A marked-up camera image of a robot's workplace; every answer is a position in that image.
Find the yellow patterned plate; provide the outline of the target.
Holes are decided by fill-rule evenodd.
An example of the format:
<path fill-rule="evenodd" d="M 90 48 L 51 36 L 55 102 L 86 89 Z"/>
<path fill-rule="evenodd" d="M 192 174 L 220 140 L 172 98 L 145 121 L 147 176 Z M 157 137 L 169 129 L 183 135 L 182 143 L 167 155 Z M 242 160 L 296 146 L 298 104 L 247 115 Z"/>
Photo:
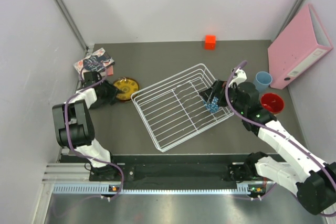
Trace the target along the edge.
<path fill-rule="evenodd" d="M 140 84 L 136 80 L 129 77 L 119 78 L 118 80 L 113 81 L 112 84 L 120 90 L 128 91 L 127 95 L 116 96 L 116 99 L 119 102 L 131 101 L 131 95 L 140 90 Z"/>

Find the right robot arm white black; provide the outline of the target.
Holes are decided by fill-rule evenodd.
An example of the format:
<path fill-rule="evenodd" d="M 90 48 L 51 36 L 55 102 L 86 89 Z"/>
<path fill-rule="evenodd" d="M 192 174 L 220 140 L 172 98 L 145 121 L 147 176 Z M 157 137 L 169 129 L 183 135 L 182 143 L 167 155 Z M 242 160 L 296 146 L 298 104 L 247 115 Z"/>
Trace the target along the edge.
<path fill-rule="evenodd" d="M 230 107 L 242 119 L 246 130 L 271 146 L 286 162 L 257 152 L 245 159 L 245 174 L 256 180 L 265 177 L 296 196 L 302 207 L 318 215 L 335 204 L 335 163 L 328 164 L 304 148 L 286 131 L 280 121 L 261 105 L 259 92 L 251 82 L 217 80 L 200 92 L 205 104 Z"/>

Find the blue white patterned bowl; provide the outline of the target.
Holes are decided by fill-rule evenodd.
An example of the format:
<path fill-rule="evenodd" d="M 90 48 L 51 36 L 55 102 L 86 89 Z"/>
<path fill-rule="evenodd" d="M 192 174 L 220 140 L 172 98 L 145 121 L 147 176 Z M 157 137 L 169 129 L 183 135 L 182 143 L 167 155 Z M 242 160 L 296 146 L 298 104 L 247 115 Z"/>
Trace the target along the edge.
<path fill-rule="evenodd" d="M 217 103 L 218 103 L 217 97 L 214 97 L 211 103 L 207 103 L 206 101 L 204 101 L 205 108 L 212 114 L 216 113 L 219 109 L 219 106 Z"/>

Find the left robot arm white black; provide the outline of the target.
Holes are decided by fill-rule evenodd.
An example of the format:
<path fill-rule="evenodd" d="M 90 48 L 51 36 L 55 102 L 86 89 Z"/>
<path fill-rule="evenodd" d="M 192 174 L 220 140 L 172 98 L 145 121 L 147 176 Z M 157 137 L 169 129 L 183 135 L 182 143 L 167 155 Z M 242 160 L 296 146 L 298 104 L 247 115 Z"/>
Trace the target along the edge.
<path fill-rule="evenodd" d="M 89 110 L 118 103 L 117 95 L 122 91 L 96 71 L 85 72 L 82 77 L 81 88 L 52 108 L 56 140 L 89 162 L 95 180 L 113 181 L 121 177 L 121 171 L 111 152 L 96 139 Z"/>

